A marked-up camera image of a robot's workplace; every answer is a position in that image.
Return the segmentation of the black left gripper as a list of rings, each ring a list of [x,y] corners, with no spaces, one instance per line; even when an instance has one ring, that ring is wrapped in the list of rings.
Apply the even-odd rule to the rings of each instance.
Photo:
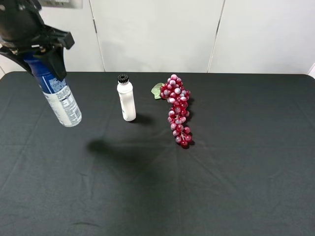
[[[0,54],[33,75],[23,55],[18,53],[28,48],[46,48],[33,56],[58,80],[63,80],[67,75],[63,48],[69,50],[74,45],[74,39],[70,32],[46,25],[40,15],[41,9],[37,0],[0,2],[0,43],[10,49],[1,50]]]

